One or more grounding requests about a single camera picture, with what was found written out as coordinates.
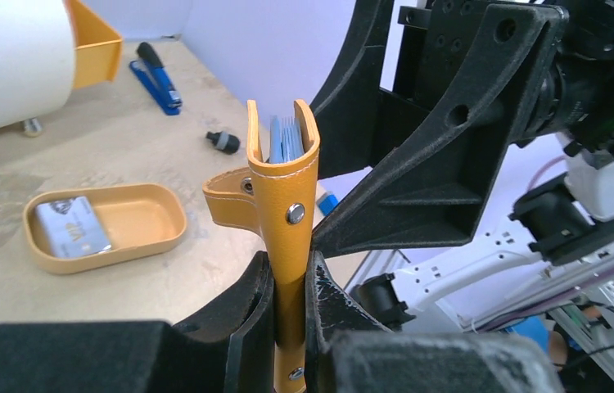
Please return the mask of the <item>orange card holder wallet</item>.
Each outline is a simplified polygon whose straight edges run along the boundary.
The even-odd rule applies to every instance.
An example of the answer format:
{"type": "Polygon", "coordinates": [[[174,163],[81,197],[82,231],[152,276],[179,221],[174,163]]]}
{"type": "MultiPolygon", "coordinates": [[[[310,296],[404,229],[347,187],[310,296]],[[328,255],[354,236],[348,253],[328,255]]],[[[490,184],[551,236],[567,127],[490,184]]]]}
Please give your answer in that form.
{"type": "Polygon", "coordinates": [[[293,102],[305,153],[287,163],[267,162],[260,143],[254,100],[247,102],[247,165],[207,180],[202,191],[212,220],[260,236],[275,282],[276,317],[273,387],[304,392],[305,275],[315,209],[320,135],[309,105],[293,102]]]}

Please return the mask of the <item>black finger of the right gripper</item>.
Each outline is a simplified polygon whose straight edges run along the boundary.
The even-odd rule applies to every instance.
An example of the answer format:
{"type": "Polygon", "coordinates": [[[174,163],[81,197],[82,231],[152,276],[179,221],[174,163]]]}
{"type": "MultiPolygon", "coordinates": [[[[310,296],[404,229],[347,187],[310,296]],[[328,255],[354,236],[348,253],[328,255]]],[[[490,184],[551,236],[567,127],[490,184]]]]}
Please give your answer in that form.
{"type": "Polygon", "coordinates": [[[496,129],[443,129],[429,108],[412,133],[313,231],[325,257],[359,251],[461,246],[480,222],[511,143],[496,129]]]}
{"type": "Polygon", "coordinates": [[[357,1],[339,55],[310,104],[321,134],[320,179],[378,164],[428,115],[413,102],[413,73],[430,22],[432,3],[397,7],[392,1],[357,1]],[[404,86],[381,88],[391,22],[404,26],[396,75],[404,86]]]}

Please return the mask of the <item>orange oval tray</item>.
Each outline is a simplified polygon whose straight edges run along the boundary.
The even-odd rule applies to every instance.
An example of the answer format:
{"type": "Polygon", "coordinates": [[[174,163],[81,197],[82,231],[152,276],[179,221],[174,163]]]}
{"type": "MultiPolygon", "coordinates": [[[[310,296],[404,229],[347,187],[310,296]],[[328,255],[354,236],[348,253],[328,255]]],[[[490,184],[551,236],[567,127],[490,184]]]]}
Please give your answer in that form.
{"type": "Polygon", "coordinates": [[[23,226],[35,264],[54,274],[72,274],[164,253],[175,248],[187,230],[187,215],[178,197],[154,183],[81,188],[43,193],[27,203],[23,226]],[[38,206],[79,197],[106,239],[107,247],[87,242],[86,255],[66,258],[52,249],[50,232],[39,218],[38,206]]]}

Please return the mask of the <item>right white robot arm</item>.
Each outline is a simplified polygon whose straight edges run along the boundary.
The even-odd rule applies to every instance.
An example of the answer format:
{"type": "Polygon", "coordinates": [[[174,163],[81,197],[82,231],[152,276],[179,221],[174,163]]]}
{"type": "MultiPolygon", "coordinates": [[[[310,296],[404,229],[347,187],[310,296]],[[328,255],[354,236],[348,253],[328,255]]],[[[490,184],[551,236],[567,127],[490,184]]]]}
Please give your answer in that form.
{"type": "Polygon", "coordinates": [[[357,281],[392,329],[490,330],[614,275],[614,1],[358,1],[312,102],[318,176],[369,173],[315,229],[326,257],[447,246],[357,281]]]}

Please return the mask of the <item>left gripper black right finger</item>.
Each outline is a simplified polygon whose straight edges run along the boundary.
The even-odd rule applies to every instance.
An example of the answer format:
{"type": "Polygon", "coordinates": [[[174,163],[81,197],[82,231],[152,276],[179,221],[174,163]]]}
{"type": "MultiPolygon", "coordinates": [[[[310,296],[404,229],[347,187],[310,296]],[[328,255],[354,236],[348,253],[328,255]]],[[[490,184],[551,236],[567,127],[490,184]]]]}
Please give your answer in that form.
{"type": "Polygon", "coordinates": [[[308,392],[561,392],[548,357],[507,333],[392,332],[311,252],[305,275],[308,392]]]}

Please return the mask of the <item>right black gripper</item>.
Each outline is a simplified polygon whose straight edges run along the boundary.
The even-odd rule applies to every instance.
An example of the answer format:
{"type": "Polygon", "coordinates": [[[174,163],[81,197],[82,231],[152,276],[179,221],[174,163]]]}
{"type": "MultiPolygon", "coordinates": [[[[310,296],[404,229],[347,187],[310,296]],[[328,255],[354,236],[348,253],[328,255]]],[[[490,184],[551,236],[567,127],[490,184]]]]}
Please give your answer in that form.
{"type": "Polygon", "coordinates": [[[614,161],[614,1],[427,1],[403,7],[411,98],[443,129],[496,129],[525,146],[564,133],[565,153],[614,161]]]}

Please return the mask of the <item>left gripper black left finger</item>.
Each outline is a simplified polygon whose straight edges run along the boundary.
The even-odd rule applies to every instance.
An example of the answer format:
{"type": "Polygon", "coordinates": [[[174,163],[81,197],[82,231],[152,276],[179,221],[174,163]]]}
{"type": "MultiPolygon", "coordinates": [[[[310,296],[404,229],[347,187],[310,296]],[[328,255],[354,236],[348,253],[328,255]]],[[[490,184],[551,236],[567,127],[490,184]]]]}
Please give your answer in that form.
{"type": "Polygon", "coordinates": [[[184,320],[0,324],[0,392],[270,392],[265,252],[184,320]]]}

